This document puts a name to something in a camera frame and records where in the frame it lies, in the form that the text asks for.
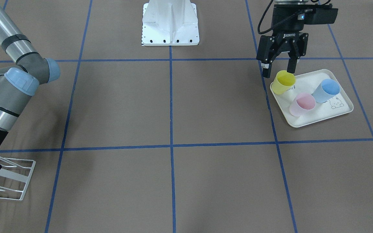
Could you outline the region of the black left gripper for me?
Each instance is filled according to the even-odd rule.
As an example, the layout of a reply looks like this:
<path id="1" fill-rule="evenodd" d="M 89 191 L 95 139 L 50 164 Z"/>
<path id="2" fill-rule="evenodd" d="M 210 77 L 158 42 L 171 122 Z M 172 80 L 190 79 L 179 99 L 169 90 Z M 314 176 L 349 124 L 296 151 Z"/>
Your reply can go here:
<path id="1" fill-rule="evenodd" d="M 270 28 L 262 31 L 261 24 L 273 6 Z M 307 4 L 268 4 L 257 26 L 260 37 L 256 59 L 262 63 L 262 77 L 270 78 L 271 63 L 281 55 L 289 56 L 287 72 L 294 74 L 299 59 L 306 54 L 308 34 L 301 31 L 310 12 Z"/>

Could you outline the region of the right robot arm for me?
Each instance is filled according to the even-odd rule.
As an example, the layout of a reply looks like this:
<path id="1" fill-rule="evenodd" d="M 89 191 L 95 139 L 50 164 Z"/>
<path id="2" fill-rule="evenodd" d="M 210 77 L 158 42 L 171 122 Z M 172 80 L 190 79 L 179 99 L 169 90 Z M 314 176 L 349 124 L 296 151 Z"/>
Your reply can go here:
<path id="1" fill-rule="evenodd" d="M 15 62 L 0 68 L 1 145 L 37 88 L 57 80 L 61 72 L 55 60 L 40 56 L 1 6 L 0 45 Z"/>

